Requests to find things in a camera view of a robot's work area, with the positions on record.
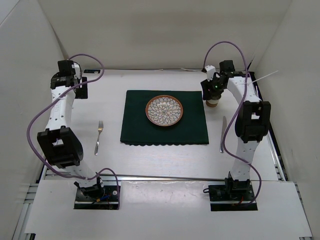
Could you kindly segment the metal cup with cork base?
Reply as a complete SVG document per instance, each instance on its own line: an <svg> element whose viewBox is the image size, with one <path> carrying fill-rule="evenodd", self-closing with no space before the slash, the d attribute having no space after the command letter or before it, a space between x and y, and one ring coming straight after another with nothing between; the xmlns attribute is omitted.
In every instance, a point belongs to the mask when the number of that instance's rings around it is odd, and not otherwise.
<svg viewBox="0 0 320 240"><path fill-rule="evenodd" d="M206 100L205 104L209 108L215 108L218 105L219 101L220 101L220 97L216 97L216 98L213 98L213 99Z"/></svg>

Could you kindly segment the dark green cloth napkin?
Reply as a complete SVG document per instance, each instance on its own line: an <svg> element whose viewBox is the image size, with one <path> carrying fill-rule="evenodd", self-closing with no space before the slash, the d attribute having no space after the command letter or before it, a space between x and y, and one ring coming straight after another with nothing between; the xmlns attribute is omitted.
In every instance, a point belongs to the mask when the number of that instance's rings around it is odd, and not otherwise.
<svg viewBox="0 0 320 240"><path fill-rule="evenodd" d="M183 115L178 123L171 126L158 126L147 118L147 103L160 95L169 95L181 102ZM120 141L134 146L209 144L202 92L128 90Z"/></svg>

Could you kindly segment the floral patterned ceramic plate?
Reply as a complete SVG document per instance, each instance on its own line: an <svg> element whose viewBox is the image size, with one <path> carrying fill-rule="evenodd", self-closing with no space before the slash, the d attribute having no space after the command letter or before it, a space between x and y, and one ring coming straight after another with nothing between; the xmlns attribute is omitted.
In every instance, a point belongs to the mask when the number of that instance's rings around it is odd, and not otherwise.
<svg viewBox="0 0 320 240"><path fill-rule="evenodd" d="M158 95L148 101L145 114L148 120L160 127L170 127L178 123L184 113L181 102L170 95Z"/></svg>

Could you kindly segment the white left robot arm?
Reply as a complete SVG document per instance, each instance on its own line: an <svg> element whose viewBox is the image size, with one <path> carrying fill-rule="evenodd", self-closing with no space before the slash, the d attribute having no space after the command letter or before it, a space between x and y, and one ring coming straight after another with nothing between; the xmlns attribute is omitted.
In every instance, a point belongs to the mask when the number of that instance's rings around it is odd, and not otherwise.
<svg viewBox="0 0 320 240"><path fill-rule="evenodd" d="M50 110L45 130L37 134L37 141L50 166L77 176L74 184L83 195L100 200L105 194L103 182L83 161L83 146L71 129L74 101L88 98L87 78L75 61L61 60L57 64L58 72L50 80L52 100L57 103Z"/></svg>

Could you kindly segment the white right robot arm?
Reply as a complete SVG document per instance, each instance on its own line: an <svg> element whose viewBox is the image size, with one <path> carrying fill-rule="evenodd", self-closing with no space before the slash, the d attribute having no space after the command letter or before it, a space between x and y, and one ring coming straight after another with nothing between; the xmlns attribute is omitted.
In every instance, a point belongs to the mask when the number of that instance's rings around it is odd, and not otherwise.
<svg viewBox="0 0 320 240"><path fill-rule="evenodd" d="M207 65L202 72L206 74L206 79L200 83L202 98L208 106L217 106L224 90L231 92L238 103L235 116L230 121L234 124L237 149L224 188L226 197L236 200L249 192L254 154L269 132L271 104L256 95L248 83L249 74L236 71L232 60L220 62L219 71Z"/></svg>

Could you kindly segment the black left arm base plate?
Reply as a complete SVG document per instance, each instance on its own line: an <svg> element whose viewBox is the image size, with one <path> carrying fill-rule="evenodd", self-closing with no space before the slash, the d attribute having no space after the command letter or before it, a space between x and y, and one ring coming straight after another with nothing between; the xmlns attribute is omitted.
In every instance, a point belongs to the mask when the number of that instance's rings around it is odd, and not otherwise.
<svg viewBox="0 0 320 240"><path fill-rule="evenodd" d="M75 210L120 209L121 181L116 175L99 175L92 180L78 180L73 184L76 186Z"/></svg>

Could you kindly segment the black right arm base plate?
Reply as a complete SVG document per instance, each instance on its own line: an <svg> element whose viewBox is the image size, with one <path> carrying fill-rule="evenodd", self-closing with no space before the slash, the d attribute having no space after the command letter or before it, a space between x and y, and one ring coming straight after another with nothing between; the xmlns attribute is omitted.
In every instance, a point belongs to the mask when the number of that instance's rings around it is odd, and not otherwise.
<svg viewBox="0 0 320 240"><path fill-rule="evenodd" d="M209 185L203 189L204 194L209 194L211 212L236 212L257 211L256 201L250 203L255 195L252 185L245 193L228 194L225 185Z"/></svg>

